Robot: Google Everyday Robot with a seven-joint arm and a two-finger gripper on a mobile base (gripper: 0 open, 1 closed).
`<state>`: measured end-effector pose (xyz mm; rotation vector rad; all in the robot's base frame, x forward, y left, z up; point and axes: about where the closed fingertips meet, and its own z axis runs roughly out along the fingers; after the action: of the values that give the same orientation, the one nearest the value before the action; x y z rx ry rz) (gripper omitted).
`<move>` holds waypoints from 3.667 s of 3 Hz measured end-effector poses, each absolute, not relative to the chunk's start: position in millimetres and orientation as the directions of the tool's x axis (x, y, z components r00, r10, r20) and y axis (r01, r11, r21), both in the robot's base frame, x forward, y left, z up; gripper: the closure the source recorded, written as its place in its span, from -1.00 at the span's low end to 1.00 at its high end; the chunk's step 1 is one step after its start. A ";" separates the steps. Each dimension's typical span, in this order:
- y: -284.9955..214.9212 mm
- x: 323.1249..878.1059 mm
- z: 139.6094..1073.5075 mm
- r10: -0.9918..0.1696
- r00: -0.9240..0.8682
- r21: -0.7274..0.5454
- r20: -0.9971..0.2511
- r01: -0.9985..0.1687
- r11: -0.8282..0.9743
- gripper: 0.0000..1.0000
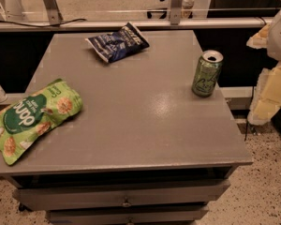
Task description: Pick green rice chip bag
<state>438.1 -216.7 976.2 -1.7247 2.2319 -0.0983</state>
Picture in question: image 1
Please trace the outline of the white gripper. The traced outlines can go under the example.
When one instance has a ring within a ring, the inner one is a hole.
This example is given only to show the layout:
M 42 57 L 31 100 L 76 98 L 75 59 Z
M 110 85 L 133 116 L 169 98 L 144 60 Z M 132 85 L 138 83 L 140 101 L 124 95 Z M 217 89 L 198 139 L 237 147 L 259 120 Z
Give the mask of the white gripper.
M 271 24 L 264 25 L 246 45 L 253 49 L 267 48 L 267 54 L 280 61 L 274 68 L 264 68 L 259 74 L 247 120 L 252 125 L 261 126 L 281 109 L 281 9 Z

